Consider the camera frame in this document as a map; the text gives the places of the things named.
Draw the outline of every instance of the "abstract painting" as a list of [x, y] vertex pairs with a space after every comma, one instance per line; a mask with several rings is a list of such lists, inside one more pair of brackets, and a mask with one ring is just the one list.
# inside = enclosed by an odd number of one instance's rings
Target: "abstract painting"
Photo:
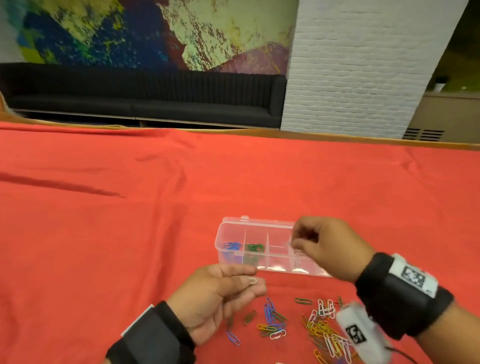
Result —
[[0, 0], [0, 61], [285, 74], [298, 1]]

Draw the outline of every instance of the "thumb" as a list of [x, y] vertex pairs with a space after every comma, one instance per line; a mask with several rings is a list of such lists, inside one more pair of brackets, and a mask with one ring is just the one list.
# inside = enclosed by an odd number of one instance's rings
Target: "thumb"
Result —
[[233, 276], [221, 278], [218, 284], [217, 293], [222, 297], [231, 296], [242, 292], [251, 284], [257, 282], [256, 278], [249, 276]]
[[312, 258], [317, 264], [320, 261], [320, 244], [314, 243], [307, 239], [294, 239], [292, 240], [291, 246], [293, 249], [303, 251], [308, 257]]

